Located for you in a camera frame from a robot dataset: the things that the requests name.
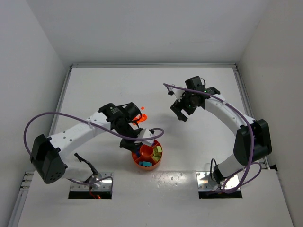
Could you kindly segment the orange round divided container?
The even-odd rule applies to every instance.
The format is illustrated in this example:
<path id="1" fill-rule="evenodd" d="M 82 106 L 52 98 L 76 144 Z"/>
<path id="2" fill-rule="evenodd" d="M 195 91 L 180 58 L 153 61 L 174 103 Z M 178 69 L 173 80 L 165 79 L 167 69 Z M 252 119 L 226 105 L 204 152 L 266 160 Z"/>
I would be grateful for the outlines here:
<path id="1" fill-rule="evenodd" d="M 152 145 L 151 147 L 142 144 L 142 146 L 140 147 L 140 150 L 138 151 L 141 155 L 140 157 L 136 157 L 135 153 L 132 153 L 133 162 L 135 163 L 135 165 L 138 168 L 140 168 L 141 170 L 144 170 L 144 171 L 152 171 L 160 165 L 162 158 L 159 161 L 155 161 L 152 158 L 152 156 L 154 155 L 155 146 L 162 147 L 162 145 L 157 140 L 155 140 L 154 145 Z M 140 161 L 151 162 L 152 166 L 141 166 L 141 165 L 139 165 Z"/>

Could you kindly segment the yellow-green lego brick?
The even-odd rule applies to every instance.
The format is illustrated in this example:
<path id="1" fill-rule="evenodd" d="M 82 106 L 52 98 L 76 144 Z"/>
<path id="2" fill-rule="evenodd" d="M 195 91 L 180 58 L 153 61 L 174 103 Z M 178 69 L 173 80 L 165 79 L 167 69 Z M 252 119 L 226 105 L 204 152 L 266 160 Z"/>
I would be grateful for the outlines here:
<path id="1" fill-rule="evenodd" d="M 159 161 L 159 160 L 161 159 L 161 156 L 162 156 L 161 153 L 157 153 L 157 154 L 154 154 L 154 155 L 152 156 L 152 158 L 153 158 L 155 161 Z"/>
<path id="2" fill-rule="evenodd" d="M 154 147 L 154 154 L 157 155 L 159 153 L 162 153 L 162 147 L 161 146 L 155 146 Z"/>

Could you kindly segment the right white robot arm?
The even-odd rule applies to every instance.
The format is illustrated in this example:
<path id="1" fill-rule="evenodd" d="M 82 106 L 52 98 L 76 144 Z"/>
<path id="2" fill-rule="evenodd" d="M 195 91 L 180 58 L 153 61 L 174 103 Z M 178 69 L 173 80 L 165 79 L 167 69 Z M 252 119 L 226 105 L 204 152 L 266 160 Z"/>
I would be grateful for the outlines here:
<path id="1" fill-rule="evenodd" d="M 206 87 L 205 80 L 199 76 L 187 79 L 185 84 L 185 88 L 166 85 L 168 95 L 176 97 L 170 108 L 177 118 L 186 122 L 201 107 L 216 116 L 235 136 L 233 154 L 212 168 L 211 176 L 217 183 L 272 153 L 269 124 L 264 119 L 243 114 L 218 89 Z"/>

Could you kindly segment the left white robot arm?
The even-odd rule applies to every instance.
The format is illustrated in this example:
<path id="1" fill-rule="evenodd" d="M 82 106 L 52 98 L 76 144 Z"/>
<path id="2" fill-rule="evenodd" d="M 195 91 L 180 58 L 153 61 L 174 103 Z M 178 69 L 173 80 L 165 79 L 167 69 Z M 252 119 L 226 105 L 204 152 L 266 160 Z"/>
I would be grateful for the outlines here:
<path id="1" fill-rule="evenodd" d="M 101 107 L 92 116 L 61 133 L 46 137 L 41 134 L 35 138 L 30 161 L 46 184 L 51 184 L 62 178 L 71 170 L 65 159 L 75 149 L 92 138 L 115 130 L 123 136 L 120 147 L 136 153 L 141 143 L 135 143 L 141 132 L 133 129 L 134 118 L 141 114 L 139 108 L 132 102 L 115 106 L 109 103 Z"/>

